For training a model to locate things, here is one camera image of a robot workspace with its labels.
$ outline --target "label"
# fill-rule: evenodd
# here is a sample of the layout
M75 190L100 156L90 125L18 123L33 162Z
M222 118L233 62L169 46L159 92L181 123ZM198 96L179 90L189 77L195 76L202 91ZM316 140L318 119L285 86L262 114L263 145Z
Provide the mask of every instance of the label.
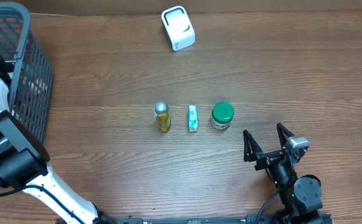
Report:
M193 110L191 110L191 119L196 119L196 115L195 115L195 112Z
M211 122L211 125L216 128L216 129L227 129L229 127L229 125L231 124L231 122L228 122L226 124L221 124L221 123L218 123L216 120L214 120L214 118L211 116L210 118L210 122Z

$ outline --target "green lid jar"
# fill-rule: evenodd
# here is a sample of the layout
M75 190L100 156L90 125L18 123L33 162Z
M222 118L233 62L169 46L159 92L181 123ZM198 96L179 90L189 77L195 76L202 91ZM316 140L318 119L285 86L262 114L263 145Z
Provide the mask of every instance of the green lid jar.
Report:
M228 102L219 102L212 109L210 122L216 129L226 129L229 127L235 114L233 106Z

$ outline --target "gold bottle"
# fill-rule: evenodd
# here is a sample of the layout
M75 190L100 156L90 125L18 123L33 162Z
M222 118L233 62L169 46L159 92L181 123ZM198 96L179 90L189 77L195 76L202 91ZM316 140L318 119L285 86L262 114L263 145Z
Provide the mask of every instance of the gold bottle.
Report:
M155 116L157 129L162 133L168 132L171 128L171 119L169 118L168 107L165 102L157 102L155 106Z

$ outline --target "white container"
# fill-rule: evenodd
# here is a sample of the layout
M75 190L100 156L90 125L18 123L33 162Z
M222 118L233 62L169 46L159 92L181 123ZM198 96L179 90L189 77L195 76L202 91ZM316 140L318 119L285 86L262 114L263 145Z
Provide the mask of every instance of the white container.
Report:
M228 102L219 102L212 109L210 122L216 129L227 129L231 124L235 111Z
M161 13L164 31L174 51L179 51L194 44L196 36L186 10L175 6Z

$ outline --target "white box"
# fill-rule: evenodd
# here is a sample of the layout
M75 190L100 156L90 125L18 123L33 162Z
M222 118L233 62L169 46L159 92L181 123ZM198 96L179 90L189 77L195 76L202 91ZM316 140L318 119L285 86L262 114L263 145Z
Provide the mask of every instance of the white box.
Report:
M186 10L175 6L161 13L163 28L174 51L179 51L194 44L196 36Z

